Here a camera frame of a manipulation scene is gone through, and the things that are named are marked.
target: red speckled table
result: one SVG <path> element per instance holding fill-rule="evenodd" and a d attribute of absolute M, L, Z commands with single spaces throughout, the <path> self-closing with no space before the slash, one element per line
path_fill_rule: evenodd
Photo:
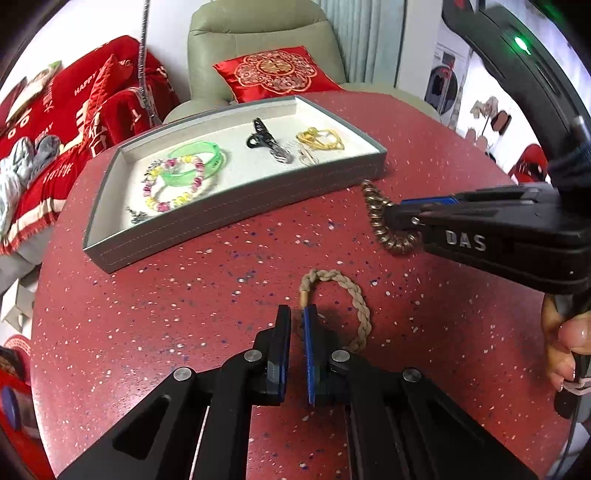
<path fill-rule="evenodd" d="M 388 149 L 379 187 L 394 201 L 508 183 L 475 147 L 384 95 L 310 98 Z M 544 474 L 568 424 L 543 375 L 542 295 L 425 253 L 396 258 L 375 243 L 359 188 L 230 225 L 116 274 L 82 252 L 90 208 L 113 151 L 88 163 L 55 227 L 35 303 L 32 382 L 55 473 L 107 431 L 174 368 L 218 367 L 252 345 L 277 304 L 297 308 L 301 276 L 337 268 L 362 288 L 376 366 L 414 365 L 521 460 Z M 313 301 L 343 341 L 357 319 L 334 283 Z M 348 478 L 342 411 L 306 401 L 294 329 L 287 399 L 255 408 L 248 478 Z"/>

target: armchair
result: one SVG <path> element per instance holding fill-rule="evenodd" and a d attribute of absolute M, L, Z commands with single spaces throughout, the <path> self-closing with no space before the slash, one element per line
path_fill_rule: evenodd
<path fill-rule="evenodd" d="M 232 90 L 212 67 L 215 63 L 299 45 L 342 88 L 392 95 L 440 121 L 433 107 L 392 85 L 347 83 L 332 27 L 311 0 L 216 0 L 193 14 L 187 45 L 191 100 L 170 112 L 165 122 L 229 105 Z"/>

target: human hand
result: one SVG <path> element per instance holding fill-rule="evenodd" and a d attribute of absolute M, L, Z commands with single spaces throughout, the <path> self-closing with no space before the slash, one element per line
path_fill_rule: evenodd
<path fill-rule="evenodd" d="M 557 391 L 564 380 L 574 380 L 572 352 L 591 355 L 591 312 L 567 320 L 556 310 L 554 296 L 542 302 L 542 332 L 546 350 L 546 376 Z"/>

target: pink and yellow beaded bracelet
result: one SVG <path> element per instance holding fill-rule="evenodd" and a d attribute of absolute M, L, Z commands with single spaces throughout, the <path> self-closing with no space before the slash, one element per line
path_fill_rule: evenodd
<path fill-rule="evenodd" d="M 191 183 L 189 192 L 185 192 L 169 202 L 159 202 L 152 196 L 152 188 L 156 183 L 156 179 L 158 179 L 158 177 L 161 174 L 171 171 L 177 165 L 182 163 L 192 163 L 193 165 L 195 165 L 196 175 Z M 173 208 L 178 208 L 183 205 L 186 205 L 191 201 L 191 199 L 197 193 L 199 187 L 203 183 L 204 171 L 205 166 L 203 164 L 203 161 L 197 155 L 185 155 L 183 157 L 171 158 L 169 160 L 160 160 L 155 162 L 154 164 L 150 165 L 150 168 L 146 172 L 146 175 L 143 180 L 143 191 L 144 197 L 146 197 L 146 205 L 148 206 L 148 208 L 156 212 L 168 212 Z"/>

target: gray tray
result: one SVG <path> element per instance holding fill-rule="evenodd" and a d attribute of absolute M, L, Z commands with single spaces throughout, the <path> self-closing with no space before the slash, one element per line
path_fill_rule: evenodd
<path fill-rule="evenodd" d="M 320 162 L 314 166 L 303 165 L 297 155 L 291 164 L 280 164 L 269 149 L 246 147 L 255 117 L 290 149 L 296 144 L 295 134 L 310 126 L 337 130 L 345 149 L 313 151 Z M 126 206 L 149 212 L 141 191 L 147 165 L 195 140 L 219 144 L 225 166 L 203 183 L 191 203 L 166 213 L 151 212 L 148 220 L 133 225 Z M 119 146 L 96 196 L 83 249 L 101 270 L 111 273 L 230 223 L 356 185 L 363 179 L 377 179 L 384 170 L 385 157 L 386 149 L 371 137 L 299 96 L 187 117 Z"/>

